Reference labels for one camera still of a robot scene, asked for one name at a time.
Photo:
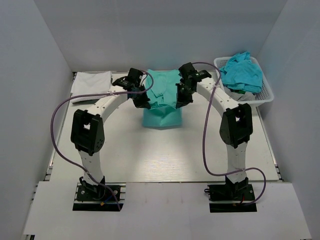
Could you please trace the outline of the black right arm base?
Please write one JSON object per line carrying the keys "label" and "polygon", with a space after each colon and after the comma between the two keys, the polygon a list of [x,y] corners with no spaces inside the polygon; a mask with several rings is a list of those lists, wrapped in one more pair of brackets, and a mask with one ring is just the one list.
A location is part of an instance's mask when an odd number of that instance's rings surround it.
{"label": "black right arm base", "polygon": [[253,186],[246,177],[232,183],[225,178],[224,184],[210,184],[204,189],[209,198],[211,213],[255,213],[257,206]]}

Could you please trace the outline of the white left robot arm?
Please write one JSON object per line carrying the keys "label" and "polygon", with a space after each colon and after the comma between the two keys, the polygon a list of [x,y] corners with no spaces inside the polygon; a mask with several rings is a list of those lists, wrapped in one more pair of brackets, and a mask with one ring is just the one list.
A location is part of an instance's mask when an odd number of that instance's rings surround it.
{"label": "white left robot arm", "polygon": [[99,200],[105,196],[105,176],[101,169],[100,153],[105,143],[104,123],[123,103],[131,99],[136,108],[150,109],[150,99],[142,84],[144,71],[131,68],[126,76],[114,80],[106,92],[91,107],[75,111],[70,140],[85,168],[80,183],[89,186],[88,193]]}

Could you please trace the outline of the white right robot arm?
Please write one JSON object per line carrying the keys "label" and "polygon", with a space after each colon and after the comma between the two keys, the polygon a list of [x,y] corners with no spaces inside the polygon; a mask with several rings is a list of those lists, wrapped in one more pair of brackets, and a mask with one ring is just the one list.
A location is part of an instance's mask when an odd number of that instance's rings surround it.
{"label": "white right robot arm", "polygon": [[246,173],[246,149],[253,133],[252,109],[249,104],[240,104],[232,99],[214,80],[207,70],[198,71],[193,63],[183,64],[177,83],[176,107],[182,108],[193,102],[198,93],[208,101],[208,109],[215,108],[221,117],[219,135],[227,149],[227,172],[223,174],[226,195],[236,200],[248,185]]}

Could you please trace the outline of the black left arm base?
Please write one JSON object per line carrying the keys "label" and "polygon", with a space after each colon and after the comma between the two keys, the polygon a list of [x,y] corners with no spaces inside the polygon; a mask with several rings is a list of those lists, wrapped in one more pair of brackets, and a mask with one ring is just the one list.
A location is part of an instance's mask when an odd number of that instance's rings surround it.
{"label": "black left arm base", "polygon": [[87,184],[83,177],[77,183],[72,210],[79,212],[120,212],[125,203],[126,184]]}

